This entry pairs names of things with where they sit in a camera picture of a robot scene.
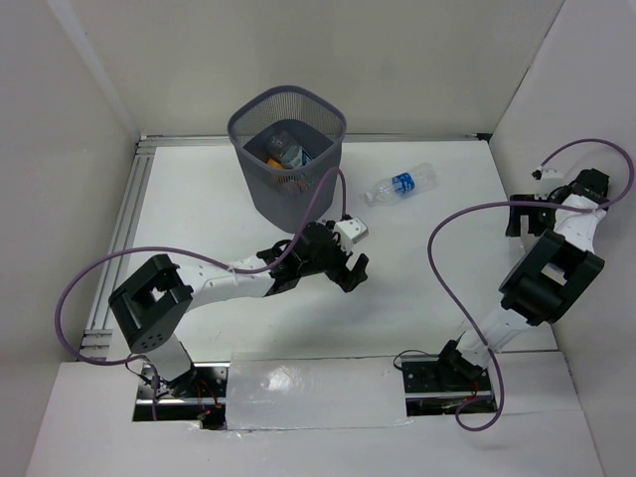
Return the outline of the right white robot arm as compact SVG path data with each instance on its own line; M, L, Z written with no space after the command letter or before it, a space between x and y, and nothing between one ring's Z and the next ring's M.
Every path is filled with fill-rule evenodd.
M584 169L570 183L546 195L510 197L508 237L521 234L522 218L537 240L499 287L500 305L480 324L449 341L433 367L446 390L472 383L488 368L490 353L499 352L519 334L558 321L604 266L593 250L593 238L606 211L609 176Z

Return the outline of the orange juice bottle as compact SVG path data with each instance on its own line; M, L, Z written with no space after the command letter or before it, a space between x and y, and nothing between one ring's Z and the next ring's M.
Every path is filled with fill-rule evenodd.
M272 158L269 158L266 164L273 169L285 170L285 167L280 162Z

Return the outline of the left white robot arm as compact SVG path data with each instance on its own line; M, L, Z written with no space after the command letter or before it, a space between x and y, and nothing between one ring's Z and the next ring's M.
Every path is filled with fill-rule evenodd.
M158 383L175 398L193 392L199 376L175 330L187 312L236 298L269 297L323 274L344 292L366 281L369 262L361 254L347 262L353 247L369 233L358 218L308 223L297 240L272 247L228 266L180 267L167 254L155 254L110 295L108 305L133 354L145 356Z

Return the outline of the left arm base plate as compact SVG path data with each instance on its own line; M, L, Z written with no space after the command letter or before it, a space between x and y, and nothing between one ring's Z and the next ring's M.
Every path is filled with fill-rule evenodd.
M125 368L137 378L133 422L188 421L204 430L227 427L229 363L195 363L185 378L172 384L160 378L157 385L149 364Z

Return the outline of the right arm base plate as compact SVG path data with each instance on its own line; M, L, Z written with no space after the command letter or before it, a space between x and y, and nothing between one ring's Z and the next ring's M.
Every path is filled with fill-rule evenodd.
M406 415L409 417L453 414L463 403L464 413L490 413L497 410L487 372L467 380L437 367L436 358L418 350L407 350L394 358L401 372Z

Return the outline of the crushed bottle green label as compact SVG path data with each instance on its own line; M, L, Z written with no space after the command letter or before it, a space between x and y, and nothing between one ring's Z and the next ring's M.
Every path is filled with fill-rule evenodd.
M300 169L313 160L309 152L285 130L278 130L267 139L266 150L286 169Z

